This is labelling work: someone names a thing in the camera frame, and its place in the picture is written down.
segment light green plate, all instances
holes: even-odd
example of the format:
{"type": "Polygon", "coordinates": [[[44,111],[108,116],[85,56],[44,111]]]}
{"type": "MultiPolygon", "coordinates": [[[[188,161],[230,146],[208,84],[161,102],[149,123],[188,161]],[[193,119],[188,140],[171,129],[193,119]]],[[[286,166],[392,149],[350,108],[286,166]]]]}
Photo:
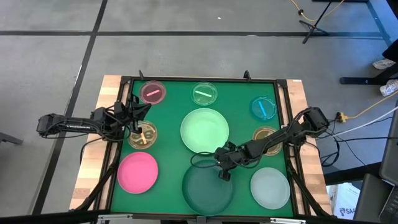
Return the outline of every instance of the light green plate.
{"type": "Polygon", "coordinates": [[[193,152],[215,152],[228,140],[229,127],[219,112],[200,108],[191,111],[181,124],[181,138],[193,152]]]}

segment dark green plate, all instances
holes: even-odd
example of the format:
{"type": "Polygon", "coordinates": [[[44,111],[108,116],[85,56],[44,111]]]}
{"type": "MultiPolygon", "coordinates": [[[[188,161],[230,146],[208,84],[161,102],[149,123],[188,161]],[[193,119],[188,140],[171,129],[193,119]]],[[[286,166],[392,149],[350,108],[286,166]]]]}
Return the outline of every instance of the dark green plate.
{"type": "MultiPolygon", "coordinates": [[[[196,166],[209,166],[215,161],[204,160],[196,166]]],[[[224,211],[233,198],[233,183],[218,177],[219,167],[191,166],[182,180],[182,193],[189,207],[199,215],[214,216],[224,211]]]]}

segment metal stand base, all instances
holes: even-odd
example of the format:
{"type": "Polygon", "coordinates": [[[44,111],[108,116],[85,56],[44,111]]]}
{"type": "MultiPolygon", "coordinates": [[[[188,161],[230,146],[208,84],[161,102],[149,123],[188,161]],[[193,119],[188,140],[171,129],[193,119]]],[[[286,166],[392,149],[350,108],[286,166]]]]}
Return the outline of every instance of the metal stand base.
{"type": "Polygon", "coordinates": [[[310,32],[308,32],[307,36],[304,38],[303,44],[307,43],[308,38],[310,38],[311,34],[312,34],[315,30],[319,30],[320,32],[324,33],[325,36],[329,35],[328,32],[324,31],[324,30],[321,29],[321,28],[317,28],[316,26],[311,25],[311,24],[309,24],[309,23],[307,23],[307,22],[304,22],[304,21],[302,21],[302,20],[300,20],[299,22],[300,22],[301,24],[307,25],[308,28],[310,28],[310,32]]]}
{"type": "Polygon", "coordinates": [[[22,144],[23,140],[9,136],[8,134],[0,133],[0,142],[10,142],[13,144],[22,144]]]}
{"type": "Polygon", "coordinates": [[[385,69],[382,73],[374,78],[365,77],[341,77],[340,84],[342,85],[385,85],[391,76],[398,73],[398,63],[385,69]]]}
{"type": "MultiPolygon", "coordinates": [[[[326,8],[323,10],[322,14],[320,15],[320,17],[318,18],[317,22],[316,22],[314,25],[309,24],[309,23],[307,23],[307,22],[304,22],[304,21],[302,21],[302,20],[299,21],[301,24],[305,24],[305,25],[308,26],[308,28],[310,28],[310,32],[308,32],[307,36],[304,38],[303,44],[307,43],[308,38],[310,38],[311,34],[312,34],[315,30],[318,30],[318,31],[324,33],[324,35],[329,35],[328,32],[324,31],[323,29],[318,28],[317,25],[318,25],[319,21],[322,19],[322,17],[323,17],[323,15],[325,14],[325,12],[328,10],[328,8],[329,8],[329,6],[330,6],[330,4],[331,4],[332,1],[333,1],[333,0],[330,0],[330,1],[329,1],[329,4],[328,4],[328,5],[326,6],[326,8]]],[[[298,11],[298,14],[301,15],[301,13],[303,13],[303,12],[304,12],[304,11],[301,9],[301,10],[298,11]]]]}

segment tripod stand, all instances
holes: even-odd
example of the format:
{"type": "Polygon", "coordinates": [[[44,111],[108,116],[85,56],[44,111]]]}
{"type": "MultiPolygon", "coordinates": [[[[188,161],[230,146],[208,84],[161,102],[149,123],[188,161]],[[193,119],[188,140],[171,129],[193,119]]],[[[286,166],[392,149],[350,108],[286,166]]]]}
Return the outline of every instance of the tripod stand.
{"type": "MultiPolygon", "coordinates": [[[[326,8],[323,10],[321,16],[318,18],[317,22],[316,22],[314,25],[309,24],[309,23],[307,23],[307,22],[304,22],[304,21],[302,21],[302,20],[299,20],[299,22],[300,22],[301,24],[305,24],[305,25],[308,26],[308,28],[310,28],[310,32],[308,32],[307,36],[304,38],[303,44],[307,43],[308,38],[310,38],[311,34],[312,34],[315,30],[319,30],[320,32],[324,33],[324,35],[329,35],[328,32],[324,31],[323,29],[318,28],[317,25],[318,25],[319,21],[322,19],[322,17],[323,17],[323,15],[325,14],[325,12],[328,10],[328,8],[329,8],[329,6],[330,6],[330,4],[331,4],[332,1],[333,1],[333,0],[331,0],[331,1],[328,3],[328,5],[327,5],[326,8]]],[[[300,10],[298,11],[298,14],[301,15],[301,13],[303,13],[303,12],[304,12],[304,10],[303,10],[303,9],[300,9],[300,10]]]]}

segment black floor stripe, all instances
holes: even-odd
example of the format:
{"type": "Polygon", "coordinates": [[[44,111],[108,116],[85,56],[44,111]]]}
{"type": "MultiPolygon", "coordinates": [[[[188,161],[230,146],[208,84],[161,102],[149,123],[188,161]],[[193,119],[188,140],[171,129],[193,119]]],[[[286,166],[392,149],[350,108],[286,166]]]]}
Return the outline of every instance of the black floor stripe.
{"type": "MultiPolygon", "coordinates": [[[[93,28],[93,33],[98,32],[98,29],[100,28],[100,24],[101,24],[107,3],[108,3],[108,0],[103,0],[101,3],[101,7],[98,12],[97,20],[96,20],[94,28],[93,28]]],[[[94,47],[95,39],[96,39],[96,36],[91,35],[91,37],[88,41],[86,52],[83,57],[83,61],[81,62],[78,76],[76,78],[75,86],[73,87],[73,90],[70,95],[69,102],[67,104],[67,108],[65,111],[65,116],[67,116],[67,117],[72,116],[73,110],[75,109],[77,97],[79,95],[81,84],[83,83],[83,78],[85,76],[88,61],[90,60],[90,56],[91,56],[91,52],[94,47]]],[[[43,176],[42,182],[39,183],[41,185],[40,185],[40,190],[37,194],[37,200],[35,201],[33,209],[32,209],[33,215],[39,215],[42,213],[42,209],[43,209],[43,206],[45,203],[45,198],[49,191],[51,180],[54,175],[59,156],[61,154],[61,149],[62,149],[63,142],[64,142],[64,139],[62,139],[62,137],[65,137],[65,135],[66,135],[66,133],[60,133],[58,136],[61,137],[61,139],[54,140],[53,148],[52,148],[51,154],[50,154],[50,161],[47,166],[47,170],[45,171],[45,175],[43,176]]]]}
{"type": "MultiPolygon", "coordinates": [[[[240,32],[240,31],[99,31],[98,36],[258,36],[305,37],[308,32],[240,32]]],[[[329,37],[382,37],[379,32],[329,32],[329,37]]],[[[325,36],[314,32],[313,36],[325,36]]]]}
{"type": "Polygon", "coordinates": [[[379,28],[379,31],[380,31],[384,41],[386,42],[387,46],[390,46],[392,44],[392,42],[390,40],[390,36],[387,34],[383,24],[381,23],[380,18],[377,15],[376,11],[374,10],[372,3],[370,1],[368,1],[366,3],[366,5],[368,6],[368,9],[372,14],[372,17],[377,25],[377,28],[379,28]]]}
{"type": "Polygon", "coordinates": [[[0,30],[0,35],[34,35],[34,36],[83,36],[91,35],[92,31],[73,31],[73,30],[0,30]]]}
{"type": "MultiPolygon", "coordinates": [[[[31,36],[258,36],[258,37],[305,37],[308,32],[246,32],[246,31],[32,31],[3,30],[0,35],[31,36]]],[[[384,37],[381,32],[329,32],[329,37],[384,37]]],[[[314,32],[313,36],[324,36],[314,32]]]]}

